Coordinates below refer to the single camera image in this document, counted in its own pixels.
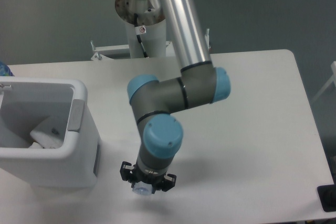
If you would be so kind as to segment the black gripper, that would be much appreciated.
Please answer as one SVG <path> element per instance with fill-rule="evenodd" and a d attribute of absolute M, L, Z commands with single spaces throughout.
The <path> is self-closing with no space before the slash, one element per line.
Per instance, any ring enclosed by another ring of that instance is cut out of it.
<path fill-rule="evenodd" d="M 167 192 L 175 187 L 177 176 L 174 174 L 163 173 L 161 175 L 146 174 L 141 171 L 137 165 L 123 161 L 120 168 L 120 175 L 123 181 L 131 184 L 133 188 L 135 183 L 144 182 L 153 186 L 153 193 L 156 191 Z"/>

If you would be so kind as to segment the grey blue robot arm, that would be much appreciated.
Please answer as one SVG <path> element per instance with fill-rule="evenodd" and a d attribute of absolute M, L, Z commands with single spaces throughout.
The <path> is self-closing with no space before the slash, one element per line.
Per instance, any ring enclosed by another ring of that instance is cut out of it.
<path fill-rule="evenodd" d="M 121 178 L 134 193 L 166 192 L 176 183 L 168 168 L 182 145 L 183 129 L 175 112 L 212 104 L 230 94 L 230 79 L 214 67 L 193 0 L 116 0 L 119 16 L 132 26 L 141 55 L 152 56 L 142 34 L 167 21 L 181 75 L 160 81 L 152 74 L 134 77 L 127 86 L 129 104 L 141 138 L 135 164 L 123 162 Z"/>

